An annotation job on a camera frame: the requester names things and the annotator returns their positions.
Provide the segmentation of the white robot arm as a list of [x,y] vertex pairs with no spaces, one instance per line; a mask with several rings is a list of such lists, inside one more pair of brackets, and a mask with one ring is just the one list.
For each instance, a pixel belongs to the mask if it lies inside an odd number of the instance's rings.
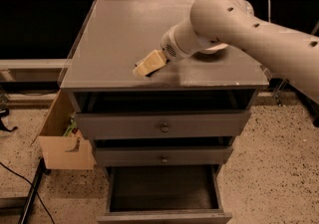
[[160,48],[136,63],[144,77],[220,44],[242,50],[270,73],[319,102],[319,38],[258,19],[244,0],[195,0],[186,19],[163,34]]

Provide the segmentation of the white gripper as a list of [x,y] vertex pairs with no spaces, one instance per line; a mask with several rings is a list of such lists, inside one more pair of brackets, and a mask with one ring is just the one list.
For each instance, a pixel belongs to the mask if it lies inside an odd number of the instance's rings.
[[145,77],[164,67],[167,59],[180,61],[192,55],[191,50],[192,30],[187,24],[178,24],[171,27],[161,38],[162,51],[153,50],[136,63],[133,73]]

